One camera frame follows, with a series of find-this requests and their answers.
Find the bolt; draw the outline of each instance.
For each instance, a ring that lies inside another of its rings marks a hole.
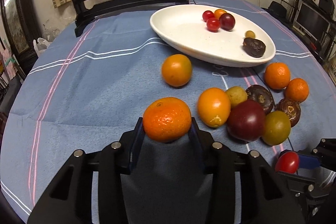
[[[251,150],[250,155],[254,158],[258,158],[260,156],[260,154],[257,150]]]
[[[319,210],[319,209],[318,209],[317,207],[315,207],[315,208],[313,209],[312,215],[314,216],[314,215],[317,213],[318,210]]]
[[[121,147],[121,143],[120,142],[113,142],[113,143],[111,143],[111,147],[113,149],[118,149],[118,148]]]
[[[81,155],[83,155],[83,150],[78,149],[75,152],[73,152],[73,155],[78,158]]]
[[[223,145],[220,142],[214,142],[214,143],[212,143],[212,147],[214,149],[221,149],[223,147]]]

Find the orange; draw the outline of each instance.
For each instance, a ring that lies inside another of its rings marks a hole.
[[[309,87],[305,80],[295,78],[289,82],[285,90],[285,97],[302,103],[309,95]]]
[[[288,86],[291,72],[284,63],[271,63],[266,68],[264,79],[271,89],[282,90]]]
[[[185,55],[174,54],[163,62],[161,73],[167,84],[178,87],[189,82],[193,74],[193,67]]]
[[[202,122],[209,127],[222,126],[228,119],[230,110],[229,96],[219,88],[207,89],[198,98],[198,115]]]
[[[175,97],[153,102],[143,113],[143,129],[158,142],[170,142],[182,137],[191,127],[191,113],[185,102]]]
[[[223,9],[217,9],[213,14],[215,15],[215,18],[219,19],[222,14],[227,13],[227,11]]]

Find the oval plate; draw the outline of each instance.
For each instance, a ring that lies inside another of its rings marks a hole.
[[[153,30],[175,49],[210,63],[229,67],[253,67],[267,63],[276,52],[270,36],[249,19],[226,10],[236,20],[231,31],[207,30],[202,14],[214,12],[216,7],[206,5],[176,5],[156,11],[150,19]],[[245,32],[251,30],[263,41],[266,51],[260,58],[249,56],[243,50]]]

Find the computer screen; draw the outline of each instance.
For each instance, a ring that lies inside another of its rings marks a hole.
[[[329,27],[329,22],[316,11],[302,3],[296,22],[309,32],[316,40],[321,40],[323,32]]]

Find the blue tablecloth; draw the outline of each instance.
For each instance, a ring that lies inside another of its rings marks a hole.
[[[336,90],[322,67],[299,39],[260,8],[241,0],[190,0],[241,14],[263,28],[277,53],[272,62],[286,63],[292,78],[304,78],[310,96],[301,104],[300,122],[290,140],[295,150],[313,148],[322,137],[336,137]],[[164,59],[177,53],[151,29],[154,11],[121,13],[90,23],[80,38],[68,26],[38,59],[11,109],[1,150],[1,188],[26,222],[34,204],[71,153],[101,150],[134,128],[146,107],[162,97],[178,97],[190,107],[199,127],[235,151],[260,151],[272,163],[288,141],[269,147],[261,141],[237,144],[226,127],[207,128],[196,112],[198,96],[205,89],[247,88],[263,84],[265,65],[230,68],[194,58],[193,77],[182,89],[161,78]],[[273,92],[276,102],[283,98]],[[320,168],[310,174],[327,183],[334,173]],[[211,176],[198,168],[188,137],[172,144],[145,138],[138,166],[122,176],[127,214],[132,224],[204,223]],[[93,186],[93,222],[97,215],[97,176]],[[237,188],[237,215],[240,190]]]

